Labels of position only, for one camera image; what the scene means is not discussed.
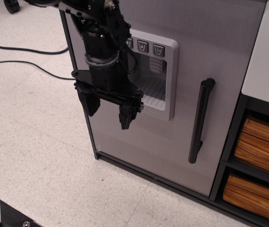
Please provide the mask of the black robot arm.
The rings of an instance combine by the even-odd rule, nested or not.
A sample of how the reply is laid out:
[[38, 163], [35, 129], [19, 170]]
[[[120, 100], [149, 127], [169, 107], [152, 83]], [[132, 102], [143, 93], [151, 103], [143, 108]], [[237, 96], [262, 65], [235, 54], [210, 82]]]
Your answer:
[[124, 20], [117, 0], [30, 0], [37, 7], [55, 7], [71, 15], [81, 36], [88, 70], [73, 70], [74, 86], [84, 112], [93, 116], [106, 100], [119, 106], [121, 128], [126, 130], [143, 109], [143, 92], [128, 75], [139, 63], [126, 44], [131, 25]]

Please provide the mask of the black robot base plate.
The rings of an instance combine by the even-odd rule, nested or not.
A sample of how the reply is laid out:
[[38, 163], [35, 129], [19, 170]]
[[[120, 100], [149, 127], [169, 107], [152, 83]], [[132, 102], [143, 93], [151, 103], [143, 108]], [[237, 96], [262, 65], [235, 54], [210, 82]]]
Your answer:
[[2, 227], [41, 227], [33, 219], [0, 200], [0, 222]]

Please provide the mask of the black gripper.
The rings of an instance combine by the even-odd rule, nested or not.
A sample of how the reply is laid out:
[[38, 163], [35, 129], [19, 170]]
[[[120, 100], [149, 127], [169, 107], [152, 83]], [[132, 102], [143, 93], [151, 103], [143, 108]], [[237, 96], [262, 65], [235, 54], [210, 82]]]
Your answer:
[[128, 75], [134, 72], [138, 64], [129, 61], [127, 53], [115, 53], [108, 59], [85, 55], [88, 70], [73, 70], [77, 81], [78, 97], [84, 112], [93, 116], [100, 107], [100, 98], [120, 105], [119, 120], [121, 129], [129, 128], [136, 118], [137, 109], [142, 106], [143, 92], [135, 86]]

